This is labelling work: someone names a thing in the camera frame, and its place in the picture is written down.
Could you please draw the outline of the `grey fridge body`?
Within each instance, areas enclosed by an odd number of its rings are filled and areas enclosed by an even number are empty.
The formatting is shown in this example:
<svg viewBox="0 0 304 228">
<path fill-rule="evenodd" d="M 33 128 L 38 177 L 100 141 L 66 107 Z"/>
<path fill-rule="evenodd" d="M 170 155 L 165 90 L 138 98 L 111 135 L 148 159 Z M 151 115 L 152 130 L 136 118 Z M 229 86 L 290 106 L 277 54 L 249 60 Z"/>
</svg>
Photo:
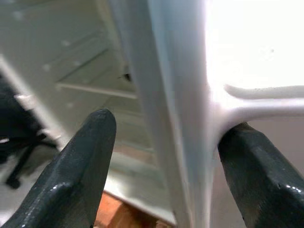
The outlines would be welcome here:
<svg viewBox="0 0 304 228">
<path fill-rule="evenodd" d="M 108 0 L 0 0 L 0 72 L 60 149 L 109 109 L 117 133 L 105 191 L 175 224 Z"/>
</svg>

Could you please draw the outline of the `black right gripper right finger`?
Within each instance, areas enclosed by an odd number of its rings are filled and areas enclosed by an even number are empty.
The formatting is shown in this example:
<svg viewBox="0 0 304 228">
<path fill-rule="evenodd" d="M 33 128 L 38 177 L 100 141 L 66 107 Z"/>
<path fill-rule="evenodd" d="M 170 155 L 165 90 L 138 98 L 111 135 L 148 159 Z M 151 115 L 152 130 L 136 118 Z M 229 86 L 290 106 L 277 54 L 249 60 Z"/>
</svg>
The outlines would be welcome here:
<svg viewBox="0 0 304 228">
<path fill-rule="evenodd" d="M 304 228 L 304 177 L 263 133 L 241 123 L 218 152 L 247 228 Z"/>
</svg>

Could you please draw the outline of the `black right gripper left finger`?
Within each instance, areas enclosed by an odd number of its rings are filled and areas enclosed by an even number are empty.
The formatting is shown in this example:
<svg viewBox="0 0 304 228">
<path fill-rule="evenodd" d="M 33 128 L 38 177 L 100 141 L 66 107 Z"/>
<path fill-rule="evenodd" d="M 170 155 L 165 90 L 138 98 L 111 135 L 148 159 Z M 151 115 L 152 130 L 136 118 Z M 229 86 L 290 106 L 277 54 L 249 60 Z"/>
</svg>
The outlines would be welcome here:
<svg viewBox="0 0 304 228">
<path fill-rule="evenodd" d="M 94 228 L 115 137 L 112 112 L 92 112 L 1 228 Z"/>
</svg>

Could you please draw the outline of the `black office chair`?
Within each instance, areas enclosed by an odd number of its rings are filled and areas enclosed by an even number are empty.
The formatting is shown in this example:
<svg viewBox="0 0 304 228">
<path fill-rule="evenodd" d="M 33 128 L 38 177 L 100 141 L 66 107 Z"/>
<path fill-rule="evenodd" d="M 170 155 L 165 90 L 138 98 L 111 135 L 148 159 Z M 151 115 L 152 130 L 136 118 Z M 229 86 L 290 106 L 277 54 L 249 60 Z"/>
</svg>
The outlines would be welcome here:
<svg viewBox="0 0 304 228">
<path fill-rule="evenodd" d="M 15 97 L 15 91 L 0 75 L 0 164 L 7 162 L 13 153 L 26 149 L 5 184 L 12 189 L 20 187 L 19 174 L 37 146 L 56 148 L 47 142 L 41 124 L 31 111 L 25 110 Z"/>
</svg>

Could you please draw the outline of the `white fridge door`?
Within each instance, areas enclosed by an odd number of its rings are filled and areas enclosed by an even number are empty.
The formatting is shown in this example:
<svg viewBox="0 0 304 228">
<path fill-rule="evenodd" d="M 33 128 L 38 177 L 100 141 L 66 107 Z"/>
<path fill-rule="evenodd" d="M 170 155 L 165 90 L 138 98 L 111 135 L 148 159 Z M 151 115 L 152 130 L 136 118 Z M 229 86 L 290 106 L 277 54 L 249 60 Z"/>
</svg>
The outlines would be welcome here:
<svg viewBox="0 0 304 228">
<path fill-rule="evenodd" d="M 225 133 L 304 117 L 304 0 L 109 1 L 176 224 L 211 228 Z"/>
</svg>

